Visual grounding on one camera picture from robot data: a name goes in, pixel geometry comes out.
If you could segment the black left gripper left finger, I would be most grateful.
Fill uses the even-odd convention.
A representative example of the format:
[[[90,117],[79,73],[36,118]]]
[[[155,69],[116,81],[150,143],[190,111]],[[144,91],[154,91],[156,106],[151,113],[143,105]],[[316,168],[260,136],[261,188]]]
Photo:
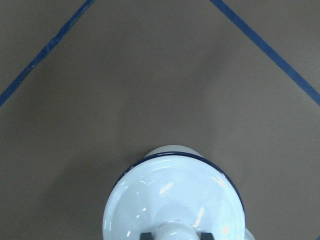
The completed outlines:
[[[139,240],[152,240],[152,233],[151,232],[143,232],[139,236]]]

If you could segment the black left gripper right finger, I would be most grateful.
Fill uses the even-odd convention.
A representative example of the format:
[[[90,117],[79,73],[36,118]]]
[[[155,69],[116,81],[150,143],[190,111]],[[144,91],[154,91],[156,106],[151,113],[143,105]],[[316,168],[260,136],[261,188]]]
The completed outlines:
[[[200,234],[200,239],[201,240],[214,240],[214,236],[210,232],[202,232]]]

